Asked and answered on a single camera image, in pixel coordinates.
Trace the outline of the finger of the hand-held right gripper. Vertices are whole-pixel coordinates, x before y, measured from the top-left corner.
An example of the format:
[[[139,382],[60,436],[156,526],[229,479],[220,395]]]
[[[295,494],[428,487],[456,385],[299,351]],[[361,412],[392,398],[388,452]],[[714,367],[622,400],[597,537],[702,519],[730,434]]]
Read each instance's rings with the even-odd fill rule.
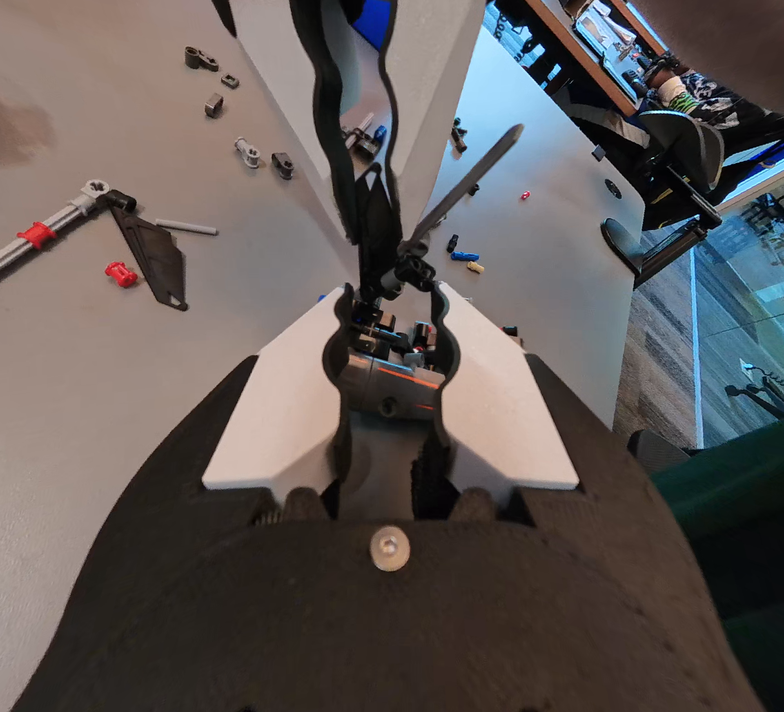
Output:
[[[485,0],[393,0],[387,173],[403,230],[417,227],[434,189],[484,9]]]
[[[360,0],[229,0],[241,46],[296,138],[304,171],[336,227],[358,242],[354,165],[341,116],[358,102],[353,21]]]

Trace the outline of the long black lego panel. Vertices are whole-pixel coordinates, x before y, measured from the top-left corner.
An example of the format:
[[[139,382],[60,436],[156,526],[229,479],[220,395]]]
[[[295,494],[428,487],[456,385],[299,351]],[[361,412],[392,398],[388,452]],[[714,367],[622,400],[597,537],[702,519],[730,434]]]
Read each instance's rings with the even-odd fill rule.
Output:
[[[434,290],[437,272],[425,259],[430,247],[431,231],[517,144],[523,132],[523,123],[507,129],[473,168],[419,220],[413,232],[401,240],[394,264],[380,277],[382,298],[395,299],[405,286],[412,286],[420,292]]]

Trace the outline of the scattered loose lego pieces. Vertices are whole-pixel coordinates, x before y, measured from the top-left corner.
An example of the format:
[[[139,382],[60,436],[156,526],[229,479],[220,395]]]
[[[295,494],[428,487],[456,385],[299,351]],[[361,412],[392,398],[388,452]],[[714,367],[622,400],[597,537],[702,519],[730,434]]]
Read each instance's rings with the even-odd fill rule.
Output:
[[[191,69],[198,69],[201,66],[208,70],[215,70],[216,72],[220,69],[215,60],[192,46],[186,46],[184,50],[184,62],[185,65]],[[212,94],[205,103],[205,115],[208,118],[219,118],[223,112],[223,103],[224,99],[220,93],[216,92]],[[256,164],[259,162],[258,150],[255,150],[254,147],[250,146],[245,147],[242,144],[238,145],[236,148],[238,148],[243,157],[250,156],[250,162],[252,163],[253,168],[258,167]],[[104,201],[102,203],[103,207],[108,208]],[[135,284],[138,276],[136,272],[129,270],[124,264],[119,262],[109,264],[105,269],[105,273],[123,288],[128,288]]]

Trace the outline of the black office chair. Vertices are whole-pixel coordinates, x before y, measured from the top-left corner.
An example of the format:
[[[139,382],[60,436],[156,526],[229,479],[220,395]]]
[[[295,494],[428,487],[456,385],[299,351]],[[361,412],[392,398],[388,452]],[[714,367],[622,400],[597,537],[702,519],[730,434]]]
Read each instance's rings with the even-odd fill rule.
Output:
[[[721,224],[715,189],[724,163],[724,140],[710,125],[671,110],[639,116],[648,146],[633,168],[632,184],[644,200],[644,231],[698,217],[708,229]]]

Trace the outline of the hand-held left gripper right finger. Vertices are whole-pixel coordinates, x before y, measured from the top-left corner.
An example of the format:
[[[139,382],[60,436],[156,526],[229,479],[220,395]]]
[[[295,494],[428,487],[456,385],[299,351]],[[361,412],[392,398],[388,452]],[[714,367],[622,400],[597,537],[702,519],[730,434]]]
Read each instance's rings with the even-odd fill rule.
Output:
[[[459,491],[483,489],[505,507],[516,488],[574,491],[579,484],[519,339],[444,281],[433,293],[442,364],[440,421],[447,478]]]

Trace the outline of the black desk clamp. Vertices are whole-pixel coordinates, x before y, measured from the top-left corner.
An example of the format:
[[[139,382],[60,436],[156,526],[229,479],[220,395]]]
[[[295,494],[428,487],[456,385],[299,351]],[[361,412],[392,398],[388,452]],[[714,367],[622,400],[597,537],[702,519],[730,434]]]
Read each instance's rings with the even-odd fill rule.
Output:
[[[646,250],[641,243],[618,220],[606,218],[600,230],[604,241],[612,252],[638,278],[642,274]]]

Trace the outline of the grey lego axle red bush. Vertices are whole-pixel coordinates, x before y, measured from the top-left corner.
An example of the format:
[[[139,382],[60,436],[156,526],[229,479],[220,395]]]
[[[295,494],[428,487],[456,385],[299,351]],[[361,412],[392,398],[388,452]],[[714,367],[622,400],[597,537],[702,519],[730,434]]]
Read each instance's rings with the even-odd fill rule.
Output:
[[[27,230],[18,233],[15,239],[1,250],[1,270],[12,266],[30,252],[39,252],[57,235],[77,221],[88,217],[107,199],[111,187],[108,183],[93,179],[88,181],[77,197],[44,221],[34,222]]]

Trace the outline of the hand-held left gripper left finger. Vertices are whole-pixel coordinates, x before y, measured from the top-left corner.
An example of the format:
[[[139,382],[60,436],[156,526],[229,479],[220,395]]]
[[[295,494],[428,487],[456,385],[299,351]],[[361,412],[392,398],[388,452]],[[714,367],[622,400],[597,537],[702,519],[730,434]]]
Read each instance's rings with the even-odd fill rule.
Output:
[[[330,291],[257,354],[201,483],[210,491],[322,494],[338,474],[332,446],[341,396],[325,354],[350,315],[350,284]]]

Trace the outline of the grey black lego subassembly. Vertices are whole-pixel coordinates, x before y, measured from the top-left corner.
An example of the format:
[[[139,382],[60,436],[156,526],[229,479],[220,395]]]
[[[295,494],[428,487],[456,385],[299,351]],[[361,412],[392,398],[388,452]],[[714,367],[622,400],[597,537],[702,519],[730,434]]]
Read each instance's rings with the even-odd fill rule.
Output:
[[[436,366],[435,326],[417,321],[397,327],[381,306],[355,299],[348,361],[337,381],[348,408],[386,420],[430,422],[445,375]]]

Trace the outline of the blue plastic bin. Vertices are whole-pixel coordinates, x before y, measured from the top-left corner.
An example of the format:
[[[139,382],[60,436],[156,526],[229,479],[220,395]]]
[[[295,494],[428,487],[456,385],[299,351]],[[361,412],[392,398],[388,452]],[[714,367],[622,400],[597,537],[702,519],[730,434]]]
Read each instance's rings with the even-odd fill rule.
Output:
[[[376,51],[381,51],[387,37],[390,13],[390,1],[365,0],[358,19],[351,27]]]

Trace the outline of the dark ribbed lego panel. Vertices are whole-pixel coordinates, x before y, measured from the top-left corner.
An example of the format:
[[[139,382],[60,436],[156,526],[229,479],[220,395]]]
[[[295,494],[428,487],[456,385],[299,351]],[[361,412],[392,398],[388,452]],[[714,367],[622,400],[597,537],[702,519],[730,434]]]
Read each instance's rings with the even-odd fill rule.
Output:
[[[136,200],[129,195],[109,190],[103,200],[154,298],[169,308],[187,311],[184,259],[171,233],[139,217]]]

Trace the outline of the wooden edged desk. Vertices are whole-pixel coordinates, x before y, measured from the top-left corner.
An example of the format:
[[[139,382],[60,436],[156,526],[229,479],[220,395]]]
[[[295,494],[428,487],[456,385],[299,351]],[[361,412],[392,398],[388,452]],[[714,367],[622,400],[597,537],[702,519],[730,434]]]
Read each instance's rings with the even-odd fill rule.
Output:
[[[641,99],[636,98],[633,89],[622,79],[622,72],[640,70],[640,67],[633,60],[632,55],[621,56],[621,51],[615,48],[615,42],[620,42],[619,37],[608,26],[605,19],[595,13],[595,9],[589,11],[589,16],[595,22],[598,31],[607,36],[607,43],[601,46],[604,50],[603,60],[575,32],[572,18],[563,10],[558,0],[523,1],[535,14],[535,19],[542,23],[558,46],[565,51],[571,60],[572,69],[585,75],[586,79],[600,89],[610,103],[625,116],[634,115],[639,110]],[[637,51],[656,57],[666,50],[659,35],[633,4],[623,0],[604,1],[607,1],[615,13],[613,21],[625,22],[628,30],[636,35]]]

